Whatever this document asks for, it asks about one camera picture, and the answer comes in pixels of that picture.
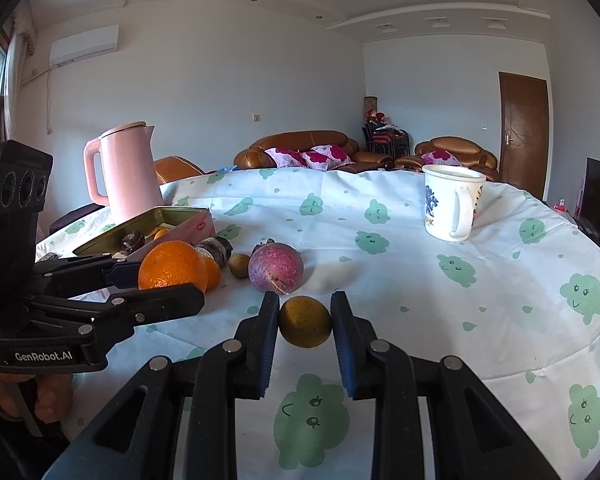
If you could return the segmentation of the person left hand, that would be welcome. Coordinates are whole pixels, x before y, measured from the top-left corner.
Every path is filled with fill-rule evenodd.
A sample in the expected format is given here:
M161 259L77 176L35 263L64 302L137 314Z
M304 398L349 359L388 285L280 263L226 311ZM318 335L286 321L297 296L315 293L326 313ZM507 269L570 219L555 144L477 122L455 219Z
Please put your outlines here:
M38 387L35 416L46 424L59 422L69 413L72 403L72 376L67 374L34 376L0 373L0 409L10 417L19 417L15 400L7 392L6 385L31 379Z

